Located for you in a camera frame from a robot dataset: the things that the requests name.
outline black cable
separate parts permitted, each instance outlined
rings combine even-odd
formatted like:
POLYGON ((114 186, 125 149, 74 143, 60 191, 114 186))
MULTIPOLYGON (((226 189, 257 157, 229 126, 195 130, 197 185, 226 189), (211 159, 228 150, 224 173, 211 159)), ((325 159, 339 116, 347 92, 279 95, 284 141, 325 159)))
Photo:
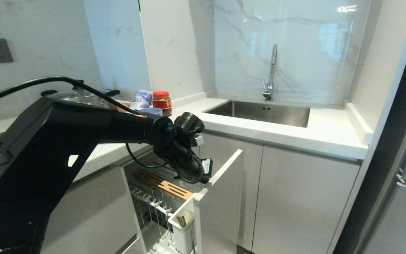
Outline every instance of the black cable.
POLYGON ((161 165, 156 165, 156 166, 147 166, 147 165, 144 165, 142 162, 140 162, 140 161, 134 156, 133 152, 132 152, 131 149, 129 148, 129 144, 126 143, 125 145, 126 145, 126 148, 127 148, 127 150, 128 150, 129 155, 131 155, 131 157, 133 158, 133 160, 134 160, 135 162, 137 162, 137 164, 141 165, 141 166, 144 167, 144 168, 157 169, 157 168, 160 168, 160 167, 162 167, 162 166, 167 165, 167 163, 164 163, 164 164, 161 164, 161 165))
POLYGON ((141 115, 139 112, 132 110, 131 108, 128 108, 127 106, 124 106, 123 104, 119 103, 118 101, 112 99, 111 97, 105 95, 104 93, 82 83, 79 82, 77 80, 74 80, 72 78, 68 78, 68 77, 63 77, 63 76, 50 76, 50 77, 42 77, 42 78, 38 78, 38 79, 31 79, 25 82, 21 82, 19 84, 13 85, 11 87, 8 87, 6 89, 0 90, 0 98, 9 95, 11 93, 20 91, 22 89, 34 86, 34 85, 40 85, 40 84, 44 84, 44 83, 48 83, 48 82, 57 82, 57 81, 62 81, 62 82, 67 82, 69 84, 72 85, 76 85, 80 88, 83 88, 95 95, 98 95, 99 97, 107 100, 108 102, 114 104, 115 106, 118 106, 119 108, 122 108, 132 114, 135 115, 141 115))

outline cooking pot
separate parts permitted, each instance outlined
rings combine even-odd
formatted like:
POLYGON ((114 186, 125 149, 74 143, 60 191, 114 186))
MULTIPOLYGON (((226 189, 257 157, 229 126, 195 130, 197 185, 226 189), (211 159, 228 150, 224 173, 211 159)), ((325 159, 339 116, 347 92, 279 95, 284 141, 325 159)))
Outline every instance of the cooking pot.
MULTIPOLYGON (((105 95, 112 97, 115 95, 120 94, 120 90, 108 90, 108 89, 101 89, 98 90, 105 95)), ((56 90, 47 90, 40 93, 41 96, 48 96, 51 98, 62 99, 66 101, 73 101, 77 103, 99 106, 103 108, 114 108, 113 104, 106 101, 105 99, 99 97, 98 95, 94 95, 93 93, 82 89, 80 87, 75 86, 73 88, 73 92, 71 93, 58 93, 56 90)))

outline red lid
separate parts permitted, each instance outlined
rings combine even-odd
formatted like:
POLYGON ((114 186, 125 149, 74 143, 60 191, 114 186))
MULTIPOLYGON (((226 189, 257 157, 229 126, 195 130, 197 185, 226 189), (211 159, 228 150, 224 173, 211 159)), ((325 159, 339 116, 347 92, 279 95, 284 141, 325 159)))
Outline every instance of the red lid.
POLYGON ((154 91, 153 92, 153 97, 169 97, 169 92, 168 91, 154 91))

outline cabinet door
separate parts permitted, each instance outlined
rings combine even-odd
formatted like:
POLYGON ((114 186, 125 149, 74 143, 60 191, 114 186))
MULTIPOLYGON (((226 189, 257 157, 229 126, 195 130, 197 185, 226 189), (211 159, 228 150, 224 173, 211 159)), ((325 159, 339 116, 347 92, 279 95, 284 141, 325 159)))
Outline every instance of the cabinet door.
POLYGON ((116 253, 137 233, 121 168, 72 186, 52 212, 42 254, 116 253))
POLYGON ((239 237, 242 150, 193 198, 199 254, 235 254, 239 237))
POLYGON ((240 238, 238 244, 245 249, 251 250, 263 145, 208 133, 204 133, 203 137, 205 143, 200 147, 200 158, 211 158, 214 161, 214 172, 216 169, 219 169, 237 149, 244 151, 240 238))
POLYGON ((359 166, 264 146, 253 252, 325 254, 359 166))

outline white utensil holder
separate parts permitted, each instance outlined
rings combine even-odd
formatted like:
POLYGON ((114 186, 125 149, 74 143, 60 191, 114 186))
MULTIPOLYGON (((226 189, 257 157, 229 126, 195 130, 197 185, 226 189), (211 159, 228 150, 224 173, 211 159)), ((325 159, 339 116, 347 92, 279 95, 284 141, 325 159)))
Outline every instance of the white utensil holder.
POLYGON ((176 249, 184 254, 189 254, 195 242, 192 241, 192 226, 194 224, 193 217, 193 194, 178 210, 169 218, 168 222, 173 227, 174 242, 176 249), (186 225, 183 227, 179 224, 178 216, 184 216, 186 225))

